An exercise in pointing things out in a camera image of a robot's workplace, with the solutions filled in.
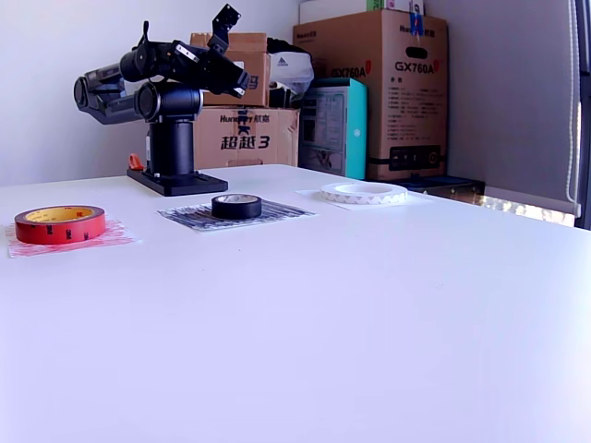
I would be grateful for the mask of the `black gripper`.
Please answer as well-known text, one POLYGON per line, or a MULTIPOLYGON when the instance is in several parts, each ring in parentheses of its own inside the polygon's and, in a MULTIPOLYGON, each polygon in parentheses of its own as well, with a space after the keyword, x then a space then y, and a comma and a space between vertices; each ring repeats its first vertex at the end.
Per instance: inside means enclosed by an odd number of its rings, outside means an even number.
POLYGON ((231 92, 242 98, 249 82, 246 70, 212 48, 175 42, 172 79, 209 92, 231 92))

